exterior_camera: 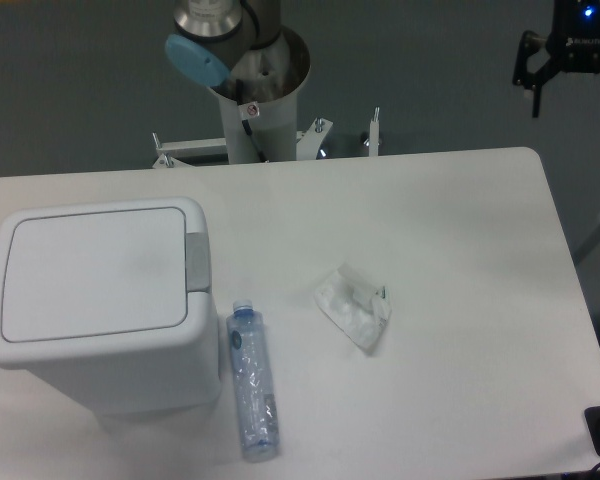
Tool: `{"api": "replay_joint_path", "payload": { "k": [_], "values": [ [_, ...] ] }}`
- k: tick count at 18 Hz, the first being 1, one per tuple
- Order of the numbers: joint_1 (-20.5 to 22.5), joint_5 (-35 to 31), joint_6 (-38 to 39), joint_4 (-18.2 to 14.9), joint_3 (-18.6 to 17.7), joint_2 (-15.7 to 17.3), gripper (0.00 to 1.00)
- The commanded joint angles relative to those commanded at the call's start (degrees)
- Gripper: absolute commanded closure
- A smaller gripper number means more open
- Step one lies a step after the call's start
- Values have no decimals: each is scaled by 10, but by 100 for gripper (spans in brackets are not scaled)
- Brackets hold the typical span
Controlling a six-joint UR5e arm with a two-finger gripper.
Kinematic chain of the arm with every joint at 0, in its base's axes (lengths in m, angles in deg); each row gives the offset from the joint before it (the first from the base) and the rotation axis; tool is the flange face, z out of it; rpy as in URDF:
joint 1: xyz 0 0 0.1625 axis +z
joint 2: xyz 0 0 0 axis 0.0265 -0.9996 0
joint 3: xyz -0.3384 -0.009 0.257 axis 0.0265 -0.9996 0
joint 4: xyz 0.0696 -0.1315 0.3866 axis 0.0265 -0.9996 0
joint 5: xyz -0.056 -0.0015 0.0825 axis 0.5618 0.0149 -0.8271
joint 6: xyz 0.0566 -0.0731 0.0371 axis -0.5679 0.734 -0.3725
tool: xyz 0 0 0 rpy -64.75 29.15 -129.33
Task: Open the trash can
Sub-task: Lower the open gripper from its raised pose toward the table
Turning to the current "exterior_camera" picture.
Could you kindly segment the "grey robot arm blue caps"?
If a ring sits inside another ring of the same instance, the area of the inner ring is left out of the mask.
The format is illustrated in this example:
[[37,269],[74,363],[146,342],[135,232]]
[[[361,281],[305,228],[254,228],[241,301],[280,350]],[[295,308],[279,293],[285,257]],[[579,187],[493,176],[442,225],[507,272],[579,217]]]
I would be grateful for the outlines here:
[[[165,42],[171,64],[190,81],[238,103],[291,94],[310,69],[306,44],[281,23],[277,1],[178,1]],[[523,32],[512,82],[533,94],[557,74],[600,74],[600,1],[556,1],[543,37]]]

